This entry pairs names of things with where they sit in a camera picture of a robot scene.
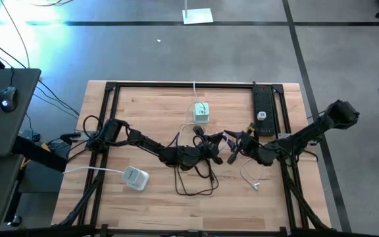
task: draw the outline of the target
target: charging cable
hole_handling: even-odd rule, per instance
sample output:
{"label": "charging cable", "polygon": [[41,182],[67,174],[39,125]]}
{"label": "charging cable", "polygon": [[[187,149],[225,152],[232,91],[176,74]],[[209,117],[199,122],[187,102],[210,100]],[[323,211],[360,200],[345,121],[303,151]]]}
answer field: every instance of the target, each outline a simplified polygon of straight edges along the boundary
{"label": "charging cable", "polygon": [[195,95],[195,100],[196,100],[195,102],[200,103],[203,106],[204,110],[205,110],[204,104],[202,102],[200,102],[200,100],[198,99],[198,96],[197,96],[197,92],[195,91],[195,81],[192,84],[192,88],[194,89],[194,95]]}
{"label": "charging cable", "polygon": [[181,127],[180,132],[179,132],[179,135],[178,135],[178,144],[179,144],[179,145],[182,145],[181,141],[182,141],[182,133],[183,133],[184,129],[185,129],[186,127],[190,126],[190,125],[200,126],[200,127],[204,130],[204,133],[207,134],[207,129],[206,129],[203,125],[201,125],[201,124],[196,124],[196,123],[194,123],[194,122],[192,122],[192,123],[188,123],[188,111],[190,111],[190,108],[191,108],[191,106],[192,106],[193,104],[195,104],[195,103],[200,103],[200,104],[204,107],[204,109],[206,109],[205,106],[204,106],[204,103],[202,103],[202,102],[200,102],[200,100],[198,100],[197,92],[196,92],[196,90],[195,90],[195,81],[193,81],[193,90],[194,90],[195,101],[192,101],[192,102],[188,105],[187,111],[185,112],[185,125],[183,125],[183,126]]}
{"label": "charging cable", "polygon": [[112,171],[112,172],[118,172],[118,173],[124,174],[123,171],[117,171],[117,170],[105,169],[105,168],[97,168],[97,167],[78,167],[77,169],[72,169],[72,170],[69,170],[69,171],[64,171],[63,174],[68,174],[70,172],[79,171],[79,170],[82,170],[82,169],[94,169],[94,170],[98,170],[98,171]]}
{"label": "charging cable", "polygon": [[[251,185],[251,186],[253,187],[254,190],[258,191],[258,187],[260,186],[260,182],[259,182],[259,180],[261,179],[261,177],[263,177],[263,173],[264,173],[264,166],[263,166],[263,168],[262,168],[262,171],[261,171],[260,176],[259,176],[258,178],[254,178],[254,177],[252,177],[252,176],[249,174],[249,172],[245,169],[245,165],[248,164],[250,161],[252,161],[252,159],[248,159],[248,160],[246,160],[244,163],[242,163],[241,158],[239,158],[238,160],[240,161],[240,164],[241,164],[240,173],[241,173],[242,178],[243,178],[245,181],[247,181],[247,183],[248,183],[249,185]],[[245,175],[243,175],[243,172],[242,172],[242,171],[245,171],[245,173],[247,173],[248,176],[254,180],[254,183],[250,182],[250,181],[248,180],[248,178],[245,177]]]}
{"label": "charging cable", "polygon": [[222,151],[225,147],[228,146],[228,141],[229,141],[229,138],[226,136],[225,133],[222,133],[223,137],[226,138],[226,141],[224,143],[224,145],[219,149],[219,152]]}

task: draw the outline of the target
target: black cable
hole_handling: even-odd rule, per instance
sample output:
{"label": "black cable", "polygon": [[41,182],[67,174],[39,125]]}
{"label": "black cable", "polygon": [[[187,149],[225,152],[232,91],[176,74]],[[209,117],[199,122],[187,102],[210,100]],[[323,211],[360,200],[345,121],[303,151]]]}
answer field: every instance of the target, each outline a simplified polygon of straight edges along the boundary
{"label": "black cable", "polygon": [[[181,185],[182,185],[182,189],[184,190],[184,193],[180,193],[178,191],[178,186],[177,186],[177,181],[176,181],[176,172],[178,172],[178,176],[179,176],[179,179],[181,181]],[[211,171],[211,174],[212,174],[211,179],[210,179],[211,188],[209,188],[207,190],[202,190],[200,192],[196,192],[196,193],[193,193],[193,194],[189,194],[189,193],[187,193],[187,190],[185,189],[185,186],[184,186],[184,182],[182,181],[182,177],[181,177],[181,174],[179,172],[179,165],[177,167],[174,167],[175,191],[176,191],[176,193],[179,194],[179,195],[182,195],[182,196],[189,196],[189,197],[196,196],[196,195],[202,195],[202,196],[209,196],[209,195],[211,195],[213,193],[213,190],[215,190],[215,189],[218,188],[218,179],[216,177],[216,174],[213,172],[213,170]],[[216,180],[216,182],[217,182],[217,185],[215,187],[213,187],[214,180]]]}
{"label": "black cable", "polygon": [[315,156],[315,159],[316,159],[316,161],[318,162],[318,155],[317,155],[316,153],[313,153],[313,152],[311,152],[311,151],[307,151],[307,150],[303,150],[303,152],[306,152],[306,153],[308,153],[308,154],[311,154],[311,155]]}
{"label": "black cable", "polygon": [[71,149],[69,149],[69,150],[66,152],[66,158],[67,158],[66,162],[69,163],[71,160],[73,160],[74,158],[76,158],[77,155],[83,153],[84,151],[87,151],[87,150],[85,149],[85,150],[80,151],[79,153],[73,155],[71,158],[68,158],[68,156],[70,155],[70,152],[71,152],[74,148],[76,148],[76,147],[78,147],[79,145],[81,145],[81,144],[83,144],[83,143],[85,143],[85,142],[88,142],[88,141],[89,141],[89,140],[82,141],[82,142],[80,142],[79,144],[77,144],[77,145],[71,147]]}
{"label": "black cable", "polygon": [[86,149],[82,150],[82,151],[79,151],[77,152],[77,154],[73,155],[72,157],[70,157],[66,162],[69,163],[70,161],[72,161],[73,159],[75,159],[79,154],[83,153],[87,151]]}
{"label": "black cable", "polygon": [[108,143],[110,146],[113,147],[122,147],[124,145],[130,145],[136,142],[140,142],[141,140],[131,140],[131,141],[121,141],[121,142],[115,142],[115,143]]}
{"label": "black cable", "polygon": [[202,136],[199,136],[199,135],[195,135],[195,136],[192,138],[192,144],[194,144],[194,146],[195,146],[196,148],[198,148],[198,150],[200,150],[200,147],[195,143],[195,139],[196,139],[196,138],[201,139],[202,142],[204,141],[204,138],[203,138]]}
{"label": "black cable", "polygon": [[56,101],[58,102],[60,105],[62,105],[65,109],[69,109],[71,110],[69,107],[67,107],[66,105],[64,105],[63,103],[61,103],[58,99],[55,99],[55,98],[52,98],[50,96],[48,96],[39,86],[36,86],[36,88],[44,95],[46,96],[48,99],[52,99],[53,101]]}
{"label": "black cable", "polygon": [[311,115],[311,116],[307,117],[307,119],[310,119],[310,118],[314,117],[315,115],[320,115],[320,114],[322,114],[322,113],[324,113],[324,112],[326,112],[326,111],[323,110],[323,111],[321,111],[321,112],[318,112],[317,114],[314,114],[314,115]]}
{"label": "black cable", "polygon": [[22,44],[23,44],[23,47],[24,47],[24,50],[25,50],[25,52],[26,52],[28,68],[30,68],[29,53],[27,52],[26,44],[25,44],[24,41],[23,41],[23,37],[21,37],[21,34],[20,34],[20,32],[18,31],[18,28],[17,28],[17,26],[16,26],[16,24],[15,24],[13,18],[11,17],[10,12],[8,11],[7,7],[5,6],[4,1],[3,1],[3,0],[0,0],[0,2],[2,3],[2,5],[3,5],[5,11],[7,12],[8,16],[10,17],[10,20],[11,20],[11,22],[13,23],[14,27],[16,28],[16,31],[17,31],[17,33],[18,33],[18,36],[20,37],[20,40],[21,40],[21,42],[22,42]]}
{"label": "black cable", "polygon": [[10,79],[10,86],[13,86],[13,78],[14,78],[14,68],[11,67],[11,79]]}
{"label": "black cable", "polygon": [[14,59],[16,62],[18,62],[22,67],[24,67],[24,68],[26,68],[26,66],[24,66],[22,63],[20,63],[20,61],[19,60],[17,60],[16,58],[14,58],[13,56],[11,56],[11,54],[9,54],[9,53],[7,53],[4,49],[2,49],[1,47],[0,47],[0,50],[2,51],[2,52],[4,52],[5,54],[7,54],[8,56],[10,56],[12,59]]}
{"label": "black cable", "polygon": [[62,142],[59,143],[56,147],[49,147],[49,149],[51,149],[51,151],[56,151],[56,150],[70,146],[70,145],[66,144],[66,145],[63,145],[62,147],[59,147],[61,144],[62,144]]}
{"label": "black cable", "polygon": [[4,61],[5,63],[7,63],[10,67],[13,68],[13,66],[11,66],[11,64],[10,64],[9,62],[7,62],[5,59],[3,59],[1,56],[0,56],[0,59],[1,59],[2,61]]}
{"label": "black cable", "polygon": [[50,140],[49,142],[47,142],[46,143],[46,145],[51,145],[51,143],[53,143],[54,141],[56,141],[56,140],[60,140],[60,138],[55,138],[55,139],[52,139],[52,140]]}
{"label": "black cable", "polygon": [[163,149],[169,148],[176,141],[176,139],[178,139],[178,136],[179,136],[179,132],[175,135],[174,139],[169,143],[169,145],[167,145]]}
{"label": "black cable", "polygon": [[39,134],[34,135],[34,131],[33,131],[33,128],[32,128],[32,119],[29,117],[29,115],[27,114],[27,112],[26,112],[26,116],[29,119],[29,127],[30,127],[30,130],[32,131],[32,139],[31,139],[31,141],[32,142],[38,142],[38,141],[40,141],[40,135]]}
{"label": "black cable", "polygon": [[92,138],[94,137],[94,135],[93,135],[93,137],[90,136],[90,135],[87,133],[87,130],[86,130],[86,122],[87,122],[87,119],[90,119],[90,118],[94,118],[94,119],[97,120],[97,122],[98,122],[99,125],[100,125],[101,130],[102,130],[103,124],[102,124],[102,122],[100,121],[100,119],[97,118],[97,117],[94,116],[94,115],[89,115],[89,116],[87,116],[86,118],[84,118],[84,120],[83,120],[83,132],[84,132],[84,134],[85,134],[89,139],[92,139]]}
{"label": "black cable", "polygon": [[209,174],[208,175],[202,175],[201,173],[200,173],[200,171],[198,170],[198,167],[197,167],[197,165],[196,166],[194,166],[194,169],[195,169],[195,171],[197,172],[197,174],[201,177],[201,178],[210,178],[210,172],[209,172]]}
{"label": "black cable", "polygon": [[42,97],[40,97],[40,96],[38,96],[38,95],[36,95],[36,94],[33,94],[33,95],[36,96],[37,98],[43,100],[44,102],[46,102],[46,103],[48,103],[48,104],[50,104],[50,105],[55,106],[56,108],[58,108],[59,110],[61,110],[61,111],[64,112],[64,113],[70,115],[71,117],[73,117],[73,118],[75,118],[75,119],[78,119],[78,117],[76,117],[76,116],[74,116],[73,114],[70,114],[70,113],[68,113],[67,111],[61,109],[58,105],[56,105],[56,104],[54,104],[54,103],[51,103],[51,102],[47,101],[46,99],[44,99],[44,98],[42,98]]}
{"label": "black cable", "polygon": [[57,95],[55,95],[55,93],[53,93],[53,91],[51,89],[49,89],[49,87],[47,87],[41,80],[39,80],[40,84],[42,84],[43,86],[45,86],[45,88],[47,90],[49,90],[49,92],[51,92],[51,94],[53,96],[55,96],[55,98],[57,98],[59,100],[59,102],[63,103],[64,105],[66,105],[68,108],[70,108],[72,111],[74,111],[74,113],[76,113],[76,115],[80,115],[79,112],[77,112],[75,109],[73,109],[71,106],[69,106],[67,103],[65,103],[64,101],[62,101],[61,99],[59,99],[57,97]]}

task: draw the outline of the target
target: computer mouse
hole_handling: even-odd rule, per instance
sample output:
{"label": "computer mouse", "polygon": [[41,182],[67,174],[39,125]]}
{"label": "computer mouse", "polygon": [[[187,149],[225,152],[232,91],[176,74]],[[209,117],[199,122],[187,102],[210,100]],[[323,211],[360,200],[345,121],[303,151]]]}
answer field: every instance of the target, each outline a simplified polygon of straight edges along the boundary
{"label": "computer mouse", "polygon": [[1,109],[10,113],[17,108],[17,89],[14,86],[9,86],[0,93]]}

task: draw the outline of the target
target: small white box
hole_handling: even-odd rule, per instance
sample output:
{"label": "small white box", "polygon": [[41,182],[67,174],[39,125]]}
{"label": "small white box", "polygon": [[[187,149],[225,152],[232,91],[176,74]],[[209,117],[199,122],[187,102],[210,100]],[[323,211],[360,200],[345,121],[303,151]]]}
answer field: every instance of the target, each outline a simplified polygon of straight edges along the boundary
{"label": "small white box", "polygon": [[205,124],[210,121],[210,110],[208,103],[196,103],[194,105],[194,123]]}
{"label": "small white box", "polygon": [[134,167],[127,167],[122,174],[126,185],[138,191],[143,191],[149,180],[149,174]]}
{"label": "small white box", "polygon": [[258,112],[258,115],[257,115],[257,120],[259,121],[263,121],[264,119],[267,118],[267,114],[264,112],[264,111],[260,111]]}

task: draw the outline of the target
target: white cable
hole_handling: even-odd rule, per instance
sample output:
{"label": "white cable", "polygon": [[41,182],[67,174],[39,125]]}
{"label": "white cable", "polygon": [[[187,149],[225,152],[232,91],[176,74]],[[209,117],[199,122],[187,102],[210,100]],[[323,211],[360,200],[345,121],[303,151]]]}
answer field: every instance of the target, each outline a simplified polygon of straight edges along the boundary
{"label": "white cable", "polygon": [[192,84],[192,87],[193,87],[193,89],[194,89],[195,100],[196,100],[198,103],[200,103],[200,104],[203,106],[203,108],[205,109],[205,106],[204,106],[203,102],[200,102],[200,100],[198,99],[198,96],[197,96],[197,92],[195,91],[195,81],[194,81],[194,83]]}
{"label": "white cable", "polygon": [[28,66],[28,68],[30,68],[29,53],[27,52],[26,44],[25,44],[24,41],[23,41],[23,37],[21,37],[21,34],[20,34],[20,32],[18,31],[18,28],[17,28],[16,24],[14,23],[14,20],[13,20],[13,18],[11,17],[10,12],[8,11],[7,7],[5,6],[4,1],[3,1],[3,0],[0,0],[0,2],[3,4],[3,7],[4,7],[5,11],[7,12],[7,14],[8,14],[8,16],[9,16],[11,22],[13,23],[14,27],[16,28],[16,31],[17,31],[18,36],[20,36],[20,40],[21,40],[21,42],[23,43],[23,47],[24,47],[24,50],[25,50],[25,52],[26,52],[27,66]]}
{"label": "white cable", "polygon": [[222,135],[226,138],[226,142],[224,143],[222,148],[218,150],[219,152],[221,152],[226,146],[228,146],[228,141],[229,141],[229,138],[225,135],[225,133],[222,133]]}
{"label": "white cable", "polygon": [[185,112],[185,124],[188,124],[188,111],[190,110],[191,105],[193,105],[194,103],[198,103],[198,101],[192,101],[190,105],[188,105],[187,111]]}
{"label": "white cable", "polygon": [[63,174],[68,174],[70,172],[79,171],[79,170],[82,170],[82,169],[95,169],[95,170],[98,170],[98,171],[113,171],[113,172],[118,172],[118,173],[124,174],[124,172],[122,172],[122,171],[117,171],[117,170],[112,170],[112,169],[105,169],[105,168],[97,168],[97,167],[78,167],[77,169],[72,169],[72,170],[69,170],[69,171],[64,171]]}
{"label": "white cable", "polygon": [[[250,175],[250,173],[245,169],[245,165],[248,164],[248,162],[252,161],[252,159],[248,159],[246,160],[244,163],[242,163],[241,161],[241,158],[237,157],[237,159],[240,161],[240,164],[241,164],[241,169],[240,169],[240,173],[241,173],[241,176],[242,178],[249,184],[253,187],[254,190],[258,190],[258,186],[260,185],[259,183],[259,180],[261,179],[261,177],[263,177],[263,173],[264,173],[264,166],[263,166],[263,169],[261,171],[261,174],[258,178],[254,178]],[[255,183],[251,183],[248,178],[245,177],[245,175],[243,175],[242,171],[245,171],[250,178],[252,178],[254,180]]]}
{"label": "white cable", "polygon": [[184,128],[186,128],[186,127],[189,126],[189,125],[200,126],[200,127],[204,130],[204,133],[207,134],[207,129],[206,129],[203,125],[195,124],[195,123],[185,124],[185,125],[183,125],[183,126],[181,127],[181,130],[179,131],[179,135],[178,135],[178,145],[182,145],[182,144],[181,144],[182,132],[184,131]]}

